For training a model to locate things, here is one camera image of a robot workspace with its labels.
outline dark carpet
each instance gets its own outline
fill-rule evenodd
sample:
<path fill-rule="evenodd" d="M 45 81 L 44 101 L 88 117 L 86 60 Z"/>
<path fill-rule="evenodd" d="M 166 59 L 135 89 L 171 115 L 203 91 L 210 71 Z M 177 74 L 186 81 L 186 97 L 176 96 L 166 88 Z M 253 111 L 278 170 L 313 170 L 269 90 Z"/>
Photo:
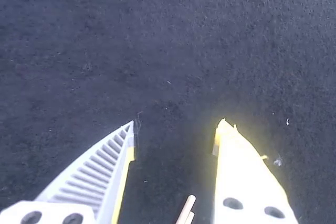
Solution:
<path fill-rule="evenodd" d="M 210 223 L 225 117 L 300 223 L 334 223 L 335 20 L 336 0 L 0 0 L 0 207 L 138 119 L 119 223 L 174 223 L 190 193 Z"/>

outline debris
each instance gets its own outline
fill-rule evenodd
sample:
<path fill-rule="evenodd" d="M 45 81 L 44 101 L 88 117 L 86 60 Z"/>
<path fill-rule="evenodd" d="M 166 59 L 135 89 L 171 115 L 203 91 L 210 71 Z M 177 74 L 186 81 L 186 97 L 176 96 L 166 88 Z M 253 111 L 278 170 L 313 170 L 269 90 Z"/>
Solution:
<path fill-rule="evenodd" d="M 273 162 L 274 165 L 281 166 L 282 165 L 282 157 L 279 155 L 279 157 Z"/>

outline small wooden stick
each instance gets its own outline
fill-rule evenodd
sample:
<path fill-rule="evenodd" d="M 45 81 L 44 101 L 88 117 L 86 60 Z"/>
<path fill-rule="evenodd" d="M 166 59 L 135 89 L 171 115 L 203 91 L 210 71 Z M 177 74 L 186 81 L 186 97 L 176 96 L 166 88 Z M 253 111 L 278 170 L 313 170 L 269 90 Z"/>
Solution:
<path fill-rule="evenodd" d="M 194 214 L 193 212 L 190 212 L 190 213 L 188 214 L 187 220 L 185 221 L 185 224 L 191 224 L 191 222 L 192 222 L 193 219 L 194 219 L 194 216 L 195 216 L 195 214 Z"/>
<path fill-rule="evenodd" d="M 186 224 L 190 211 L 196 201 L 196 197 L 194 195 L 189 195 L 187 201 L 184 204 L 184 207 L 178 217 L 176 224 Z"/>

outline yellow edge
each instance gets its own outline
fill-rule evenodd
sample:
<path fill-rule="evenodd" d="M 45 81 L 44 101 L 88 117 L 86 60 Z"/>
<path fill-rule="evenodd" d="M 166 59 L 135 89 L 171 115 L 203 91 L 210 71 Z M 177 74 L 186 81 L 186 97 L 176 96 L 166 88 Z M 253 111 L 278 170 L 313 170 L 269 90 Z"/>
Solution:
<path fill-rule="evenodd" d="M 117 198 L 115 200 L 116 204 L 113 210 L 112 221 L 111 221 L 112 224 L 118 223 L 119 213 L 120 213 L 120 208 L 121 208 L 121 203 L 122 203 L 122 196 L 124 194 L 125 184 L 126 184 L 126 179 L 127 179 L 127 174 L 128 174 L 128 168 L 129 168 L 130 162 L 133 160 L 134 160 L 134 147 L 129 147 L 127 149 L 125 165 L 122 170 Z"/>

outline screw hole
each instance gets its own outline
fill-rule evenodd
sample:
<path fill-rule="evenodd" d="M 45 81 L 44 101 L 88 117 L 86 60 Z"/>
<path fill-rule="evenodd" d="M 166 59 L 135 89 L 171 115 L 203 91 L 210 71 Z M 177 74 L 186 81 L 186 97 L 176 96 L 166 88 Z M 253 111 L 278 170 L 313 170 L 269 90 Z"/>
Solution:
<path fill-rule="evenodd" d="M 281 212 L 276 207 L 265 207 L 265 214 L 273 216 L 278 219 L 283 219 L 285 217 L 284 213 Z"/>
<path fill-rule="evenodd" d="M 70 214 L 64 219 L 62 224 L 81 224 L 82 222 L 83 222 L 83 215 Z"/>
<path fill-rule="evenodd" d="M 235 198 L 226 198 L 223 201 L 223 205 L 235 210 L 242 210 L 243 209 L 243 204 Z"/>
<path fill-rule="evenodd" d="M 42 213 L 40 211 L 33 211 L 26 214 L 22 220 L 21 224 L 36 224 L 40 221 Z"/>

